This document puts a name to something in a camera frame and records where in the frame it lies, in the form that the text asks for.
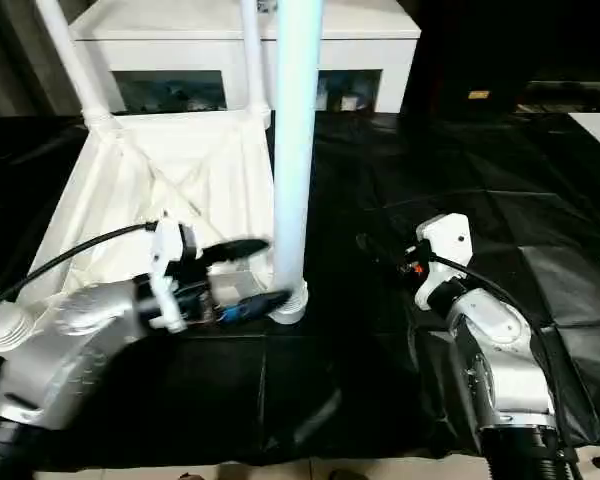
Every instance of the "wrinkled black cloth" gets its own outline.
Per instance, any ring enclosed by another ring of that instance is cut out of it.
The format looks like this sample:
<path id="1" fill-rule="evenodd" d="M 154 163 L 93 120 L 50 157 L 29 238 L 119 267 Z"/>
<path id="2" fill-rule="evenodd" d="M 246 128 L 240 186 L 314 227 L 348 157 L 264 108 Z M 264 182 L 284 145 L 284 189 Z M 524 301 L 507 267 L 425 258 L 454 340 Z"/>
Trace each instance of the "wrinkled black cloth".
<path id="1" fill-rule="evenodd" d="M 0 120 L 0 288 L 26 271 L 86 135 L 24 123 Z M 451 342 L 423 340 L 413 326 L 430 314 L 355 243 L 367 232 L 400 251 L 448 212 L 469 216 L 471 266 L 545 325 L 574 440 L 600 442 L 600 144 L 562 115 L 319 114 L 315 138 L 304 320 L 131 346 L 71 428 L 49 436 L 45 468 L 475 452 L 469 405 L 445 406 Z"/>

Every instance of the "white cabinet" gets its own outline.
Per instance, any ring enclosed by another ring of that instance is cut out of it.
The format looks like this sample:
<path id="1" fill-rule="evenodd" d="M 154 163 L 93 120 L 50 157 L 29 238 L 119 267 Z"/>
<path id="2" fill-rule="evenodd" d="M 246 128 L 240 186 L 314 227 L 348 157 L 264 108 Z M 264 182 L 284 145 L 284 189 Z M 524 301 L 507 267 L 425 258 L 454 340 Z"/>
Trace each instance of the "white cabinet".
<path id="1" fill-rule="evenodd" d="M 164 78 L 191 71 L 219 72 L 233 110 L 248 96 L 240 18 L 238 0 L 99 0 L 71 29 L 112 111 L 125 110 L 115 72 Z M 259 26 L 266 94 L 275 108 L 276 14 L 260 14 Z M 320 69 L 377 71 L 375 110 L 398 112 L 419 36 L 395 0 L 325 0 Z"/>

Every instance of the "black hose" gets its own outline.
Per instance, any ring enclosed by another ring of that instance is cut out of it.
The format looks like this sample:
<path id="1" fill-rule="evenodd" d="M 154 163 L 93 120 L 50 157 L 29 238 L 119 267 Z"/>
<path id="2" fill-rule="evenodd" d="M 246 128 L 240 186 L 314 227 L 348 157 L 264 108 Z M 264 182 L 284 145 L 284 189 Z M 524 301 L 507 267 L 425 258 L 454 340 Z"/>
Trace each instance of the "black hose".
<path id="1" fill-rule="evenodd" d="M 14 285 L 7 288 L 4 292 L 0 294 L 0 304 L 7 300 L 9 297 L 11 297 L 11 295 L 17 294 L 22 289 L 22 287 L 24 287 L 28 283 L 31 283 L 36 278 L 40 277 L 41 275 L 44 275 L 52 268 L 60 265 L 62 262 L 65 262 L 70 258 L 75 257 L 79 253 L 113 238 L 125 235 L 127 233 L 135 232 L 136 230 L 155 230 L 156 225 L 156 222 L 131 225 L 129 227 L 119 228 L 117 230 L 114 230 L 113 232 L 104 233 L 95 238 L 92 238 L 91 240 L 87 240 L 86 242 L 81 243 L 80 245 L 76 245 L 75 247 L 64 252 L 63 254 L 58 255 L 56 258 L 49 260 L 47 263 L 31 272 L 19 282 L 16 282 Z"/>
<path id="2" fill-rule="evenodd" d="M 42 430 L 0 419 L 0 480 L 32 480 L 35 445 Z"/>
<path id="3" fill-rule="evenodd" d="M 481 443 L 493 480 L 569 480 L 567 462 L 556 458 L 553 429 L 489 428 L 482 431 Z"/>

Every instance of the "floor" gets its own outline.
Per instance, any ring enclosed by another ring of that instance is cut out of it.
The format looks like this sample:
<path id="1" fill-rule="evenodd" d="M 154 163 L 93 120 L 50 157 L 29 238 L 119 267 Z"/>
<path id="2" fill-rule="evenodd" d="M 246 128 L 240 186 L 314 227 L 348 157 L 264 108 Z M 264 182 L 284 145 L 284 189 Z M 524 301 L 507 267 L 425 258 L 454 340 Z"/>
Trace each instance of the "floor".
<path id="1" fill-rule="evenodd" d="M 600 447 L 579 452 L 585 480 L 600 480 L 600 470 L 589 461 L 600 455 Z M 365 474 L 369 480 L 487 480 L 483 459 L 452 455 L 444 460 L 400 458 L 384 460 L 302 460 L 269 467 L 223 464 L 203 467 L 138 468 L 132 470 L 89 470 L 75 474 L 39 473 L 38 480 L 177 480 L 185 473 L 205 480 L 328 480 L 329 474 L 344 468 Z"/>

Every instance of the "white plastic pipe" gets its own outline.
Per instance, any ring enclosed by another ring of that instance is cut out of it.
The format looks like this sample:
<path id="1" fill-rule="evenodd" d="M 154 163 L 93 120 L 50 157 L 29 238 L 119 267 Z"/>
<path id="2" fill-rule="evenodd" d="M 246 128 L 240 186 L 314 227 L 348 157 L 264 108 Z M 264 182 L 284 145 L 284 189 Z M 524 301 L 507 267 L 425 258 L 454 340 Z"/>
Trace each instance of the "white plastic pipe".
<path id="1" fill-rule="evenodd" d="M 36 0 L 38 10 L 49 31 L 56 51 L 82 105 L 82 115 L 87 125 L 106 121 L 111 117 L 102 101 L 95 82 L 84 67 L 71 39 L 67 20 L 57 0 Z"/>
<path id="2" fill-rule="evenodd" d="M 242 8 L 242 32 L 247 65 L 247 83 L 249 86 L 249 104 L 247 109 L 256 115 L 261 115 L 264 119 L 265 128 L 269 128 L 271 124 L 271 109 L 267 104 L 264 93 L 258 4 L 257 0 L 241 0 L 240 5 Z"/>
<path id="3" fill-rule="evenodd" d="M 15 303 L 0 304 L 0 354 L 13 350 L 29 336 L 33 317 Z"/>
<path id="4" fill-rule="evenodd" d="M 290 324 L 308 301 L 302 274 L 313 150 L 323 0 L 279 0 L 275 139 L 274 288 L 293 289 L 272 315 Z"/>

